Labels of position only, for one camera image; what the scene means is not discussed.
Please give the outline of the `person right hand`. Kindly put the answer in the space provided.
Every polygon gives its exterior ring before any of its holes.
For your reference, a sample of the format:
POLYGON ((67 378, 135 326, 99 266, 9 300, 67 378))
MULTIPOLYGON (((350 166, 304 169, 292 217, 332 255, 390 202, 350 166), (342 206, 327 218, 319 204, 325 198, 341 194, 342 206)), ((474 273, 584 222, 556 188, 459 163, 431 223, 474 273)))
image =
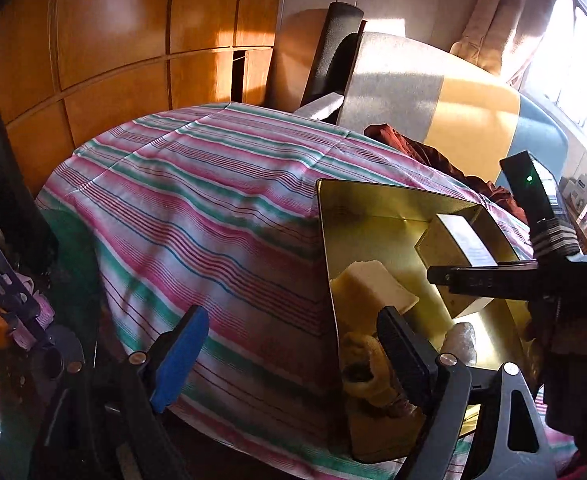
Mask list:
POLYGON ((539 382, 551 428, 587 441, 587 307, 528 303, 527 337, 542 346, 539 382))

